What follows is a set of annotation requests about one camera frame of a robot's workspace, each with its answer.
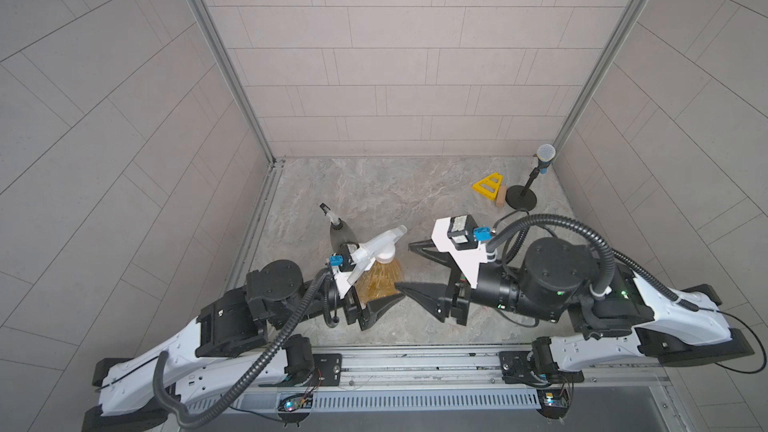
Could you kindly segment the orange plastic bottle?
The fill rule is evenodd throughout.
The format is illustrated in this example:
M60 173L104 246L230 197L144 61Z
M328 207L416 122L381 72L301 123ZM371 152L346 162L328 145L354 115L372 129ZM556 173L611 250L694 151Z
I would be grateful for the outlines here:
M402 280L402 266L397 259L387 263L375 260L372 267L361 275L355 288L361 303L367 305L373 300L396 295L395 283Z

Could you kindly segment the clear spray nozzle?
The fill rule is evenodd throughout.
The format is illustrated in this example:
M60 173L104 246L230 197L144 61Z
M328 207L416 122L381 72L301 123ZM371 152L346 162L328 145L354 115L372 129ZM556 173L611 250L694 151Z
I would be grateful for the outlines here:
M408 232L405 225L382 232L378 236L362 243L352 252L353 270L347 275L347 283L353 286L364 272L370 270L375 262L391 262L396 255L396 243Z

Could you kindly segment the grey bottle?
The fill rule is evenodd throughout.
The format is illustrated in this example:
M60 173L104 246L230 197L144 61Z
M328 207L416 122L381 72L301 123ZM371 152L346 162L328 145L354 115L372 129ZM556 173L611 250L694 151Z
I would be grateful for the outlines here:
M330 241L334 253L338 253L345 244L357 245L359 243L354 231L343 219L331 222Z

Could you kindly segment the black white spray nozzle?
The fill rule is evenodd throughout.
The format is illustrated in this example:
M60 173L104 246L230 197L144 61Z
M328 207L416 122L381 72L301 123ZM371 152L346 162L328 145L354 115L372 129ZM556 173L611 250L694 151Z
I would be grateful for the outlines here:
M336 215L331 210L331 208L328 205L326 205L325 203L321 203L319 205L319 207L322 210L322 212L324 213L324 215L329 219L331 225L333 227L338 227L339 224L340 224L340 221L341 221L340 217L338 215Z

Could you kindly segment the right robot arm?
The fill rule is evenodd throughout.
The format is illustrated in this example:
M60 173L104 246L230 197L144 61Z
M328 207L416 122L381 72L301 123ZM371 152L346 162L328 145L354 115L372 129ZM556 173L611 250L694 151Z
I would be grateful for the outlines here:
M498 312L556 322L568 315L574 333L539 337L528 352L504 352L500 365L508 384L546 388L579 382L582 371L622 358L646 357L667 367L723 365L754 350L745 334L730 327L720 299L707 284L674 291L654 276L640 274L625 255L602 299L592 296L589 281L599 261L586 246L555 237L534 241L522 264L509 266L515 245L502 258L482 263L469 281L457 256L430 240L410 250L450 269L447 284L398 282L396 289L439 321L466 323L469 307L479 304Z

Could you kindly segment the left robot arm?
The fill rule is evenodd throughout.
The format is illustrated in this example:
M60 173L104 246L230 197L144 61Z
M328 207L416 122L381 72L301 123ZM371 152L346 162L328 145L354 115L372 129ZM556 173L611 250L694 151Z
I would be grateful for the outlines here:
M85 413L82 428L149 431L166 422L170 401L192 415L193 403L208 398L214 402L201 413L213 420L232 407L224 398L243 376L250 385L302 388L281 412L300 409L317 387L337 384L340 364L314 354L296 327L318 316L335 325L341 309L348 323L367 330L402 298L390 294L361 303L355 290L341 297L327 271L314 284L296 263L273 261L141 356L99 361L92 381L99 403Z

